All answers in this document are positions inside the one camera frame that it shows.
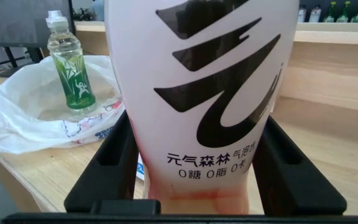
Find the green label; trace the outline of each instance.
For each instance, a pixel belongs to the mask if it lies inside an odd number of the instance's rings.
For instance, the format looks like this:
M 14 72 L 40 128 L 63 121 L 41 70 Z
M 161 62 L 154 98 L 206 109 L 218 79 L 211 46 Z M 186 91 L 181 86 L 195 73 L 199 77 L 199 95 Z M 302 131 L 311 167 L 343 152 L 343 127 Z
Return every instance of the green label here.
M 346 16 L 339 17 L 336 22 L 348 22 L 349 18 Z
M 358 15 L 354 16 L 351 20 L 351 22 L 358 22 Z
M 52 57 L 66 94 L 67 106 L 82 109 L 93 105 L 96 100 L 86 73 L 84 56 L 67 59 L 52 54 Z
M 334 22 L 334 18 L 331 16 L 328 16 L 327 18 L 324 19 L 324 22 Z

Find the desk surface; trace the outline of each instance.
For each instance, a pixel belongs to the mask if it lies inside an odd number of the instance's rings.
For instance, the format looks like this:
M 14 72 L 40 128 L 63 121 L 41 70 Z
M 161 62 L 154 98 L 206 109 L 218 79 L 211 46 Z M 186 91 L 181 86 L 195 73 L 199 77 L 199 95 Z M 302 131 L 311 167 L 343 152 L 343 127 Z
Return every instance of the desk surface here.
M 347 200 L 358 215 L 358 111 L 280 98 L 273 117 Z M 64 211 L 63 200 L 101 142 L 71 149 L 0 154 L 2 163 L 34 196 L 43 211 Z M 143 181 L 137 180 L 135 198 Z M 251 213 L 263 213 L 254 172 L 249 176 Z

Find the bottle label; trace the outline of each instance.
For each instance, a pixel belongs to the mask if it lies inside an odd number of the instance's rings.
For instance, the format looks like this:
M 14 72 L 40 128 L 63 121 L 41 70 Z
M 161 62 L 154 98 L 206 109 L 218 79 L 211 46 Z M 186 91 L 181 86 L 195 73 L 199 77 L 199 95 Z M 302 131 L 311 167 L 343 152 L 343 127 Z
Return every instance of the bottle label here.
M 358 22 L 358 15 L 354 16 L 351 20 L 351 22 Z
M 310 13 L 309 22 L 318 22 L 320 20 L 321 9 L 313 9 Z
M 297 1 L 240 1 L 232 7 L 226 7 L 230 1 L 112 2 L 109 48 L 155 189 L 150 193 L 209 195 L 239 184 L 288 63 Z M 147 7 L 137 10 L 136 4 Z M 198 22 L 211 6 L 227 12 Z M 117 9 L 135 9 L 135 16 Z M 131 38 L 129 25 L 150 35 Z
M 298 13 L 298 22 L 304 22 L 306 17 L 306 9 L 300 9 Z
M 85 69 L 84 56 L 64 58 L 52 54 L 52 57 L 66 94 L 67 106 L 82 109 L 93 105 L 96 100 Z
M 339 17 L 336 22 L 348 22 L 349 18 L 346 16 Z
M 325 18 L 324 22 L 334 22 L 334 18 L 332 16 L 328 16 Z

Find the plastic bag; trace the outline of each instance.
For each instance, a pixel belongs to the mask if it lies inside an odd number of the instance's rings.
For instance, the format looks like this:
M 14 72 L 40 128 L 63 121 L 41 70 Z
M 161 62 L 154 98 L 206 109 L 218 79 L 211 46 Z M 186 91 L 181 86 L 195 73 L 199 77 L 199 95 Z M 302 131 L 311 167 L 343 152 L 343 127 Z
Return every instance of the plastic bag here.
M 73 147 L 105 138 L 122 112 L 108 56 L 85 56 L 98 108 L 74 116 L 66 105 L 53 60 L 17 71 L 0 85 L 0 152 L 20 154 L 49 147 Z

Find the bottle cap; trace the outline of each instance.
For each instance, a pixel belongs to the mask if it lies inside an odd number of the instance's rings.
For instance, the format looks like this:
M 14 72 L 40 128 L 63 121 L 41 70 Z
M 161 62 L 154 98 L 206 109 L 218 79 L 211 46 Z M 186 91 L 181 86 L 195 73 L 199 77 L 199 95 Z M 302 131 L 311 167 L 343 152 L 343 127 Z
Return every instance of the bottle cap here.
M 62 16 L 60 10 L 48 11 L 48 17 L 46 18 L 48 28 L 68 28 L 67 18 Z

